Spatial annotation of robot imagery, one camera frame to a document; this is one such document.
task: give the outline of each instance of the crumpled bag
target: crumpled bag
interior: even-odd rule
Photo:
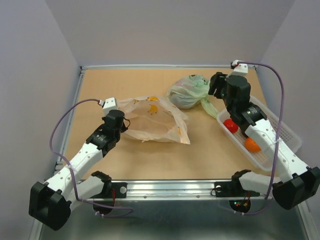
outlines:
[[[189,117],[164,96],[140,96],[118,101],[119,110],[130,121],[121,136],[142,141],[190,144]]]
[[[166,97],[179,109],[190,109],[201,103],[210,116],[217,118],[218,110],[208,101],[209,83],[203,75],[185,76],[169,89]]]

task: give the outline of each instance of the green plastic bag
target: green plastic bag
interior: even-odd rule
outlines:
[[[218,110],[208,101],[209,81],[203,75],[189,75],[177,81],[166,97],[179,109],[190,109],[201,103],[203,109],[216,118]]]

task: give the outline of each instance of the robotic arm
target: robotic arm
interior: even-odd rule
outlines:
[[[231,63],[231,68],[233,72],[229,75],[217,72],[212,76],[208,94],[223,99],[231,119],[239,126],[242,134],[252,138],[272,161],[276,133],[266,114],[250,102],[251,86],[244,77],[248,73],[248,66],[238,64],[236,60]],[[318,167],[310,168],[281,139],[277,159],[279,178],[273,180],[272,194],[281,207],[292,209],[316,194],[320,184]],[[270,177],[243,170],[232,176],[231,186],[222,187],[220,193],[216,194],[225,196],[225,192],[243,190],[266,194],[269,183]]]
[[[104,121],[86,140],[79,152],[56,175],[45,181],[37,182],[30,191],[29,215],[49,226],[60,229],[68,220],[71,211],[81,202],[77,201],[70,168],[75,183],[98,161],[100,161],[120,140],[120,134],[127,130],[124,125],[125,114],[118,110],[114,97],[100,101]],[[102,172],[94,172],[87,180],[78,184],[78,195],[88,199],[107,191],[111,178]]]

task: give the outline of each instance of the metal frame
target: metal frame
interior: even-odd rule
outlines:
[[[82,66],[81,72],[73,99],[73,104],[78,101],[81,86],[84,80],[86,70],[93,69],[188,69],[188,68],[229,68],[229,65],[170,65],[170,64],[119,64],[119,65],[100,65],[100,66]],[[74,120],[75,110],[73,110],[68,118],[66,131],[62,140],[60,152],[65,153]],[[63,167],[63,162],[58,157],[55,166],[55,172]],[[225,181],[225,179],[208,179],[208,180],[122,180],[113,182],[127,182],[127,198],[117,199],[117,201],[165,201],[165,200],[216,200],[217,198],[210,195],[211,189],[215,183]],[[313,217],[305,202],[298,205],[302,223],[310,240],[320,240],[317,227]],[[38,220],[34,220],[30,232],[29,240],[39,240],[43,224]]]

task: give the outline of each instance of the open bag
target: open bag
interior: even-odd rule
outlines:
[[[177,81],[166,96],[179,109],[190,109],[201,103],[210,116],[217,118],[218,110],[208,101],[209,88],[209,80],[203,75],[189,75]]]
[[[188,116],[163,96],[140,96],[117,103],[130,127],[123,136],[142,141],[190,144]]]

